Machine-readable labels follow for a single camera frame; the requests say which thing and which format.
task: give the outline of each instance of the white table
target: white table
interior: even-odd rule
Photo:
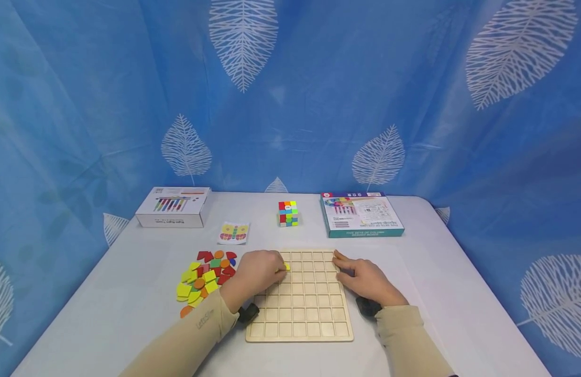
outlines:
[[[215,192],[204,229],[142,228],[133,218],[57,315],[13,376],[117,376],[179,319],[179,276],[199,250],[217,250],[224,220],[251,223],[255,249],[335,247],[371,259],[420,307],[426,329],[461,377],[550,376],[428,202],[391,197],[402,237],[329,239],[319,196]],[[299,227],[279,228],[278,202],[297,200]],[[201,376],[390,376],[373,323],[347,293],[355,340],[246,343],[232,330],[203,363]]]

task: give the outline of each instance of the orange circle piece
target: orange circle piece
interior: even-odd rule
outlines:
[[[201,290],[202,287],[206,284],[206,282],[204,281],[203,278],[198,278],[196,279],[196,281],[194,282],[194,288],[197,290]]]
[[[183,318],[187,314],[191,313],[192,310],[194,310],[194,308],[192,308],[190,305],[184,306],[183,309],[181,309],[181,312],[179,313],[179,316]]]

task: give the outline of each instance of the red triangle piece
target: red triangle piece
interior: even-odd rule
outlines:
[[[217,279],[216,283],[218,285],[223,285],[226,281],[229,280],[229,278],[231,278],[230,275],[221,275],[219,276],[219,279]]]
[[[206,252],[206,256],[204,257],[204,263],[208,263],[210,261],[212,261],[213,259],[215,259],[215,257],[213,256],[213,253],[211,253],[210,251]]]
[[[232,266],[227,266],[225,269],[223,269],[223,273],[226,274],[226,275],[233,276],[233,275],[236,274],[236,270],[234,270],[232,268]]]
[[[204,258],[207,258],[209,255],[208,251],[198,251],[198,258],[196,258],[197,260],[202,260]]]

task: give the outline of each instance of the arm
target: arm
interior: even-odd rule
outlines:
[[[277,251],[244,254],[233,278],[153,340],[120,377],[193,376],[215,344],[236,324],[242,304],[285,276],[286,266]]]
[[[378,335],[393,365],[394,377],[450,377],[452,368],[424,329],[416,306],[410,306],[404,295],[387,280],[374,263],[349,259],[334,251],[333,262],[340,269],[337,279],[344,286],[378,302]]]

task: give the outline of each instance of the wooden grid board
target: wooden grid board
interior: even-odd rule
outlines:
[[[336,280],[334,249],[283,249],[290,271],[255,295],[259,315],[246,328],[249,342],[353,341],[345,290]]]

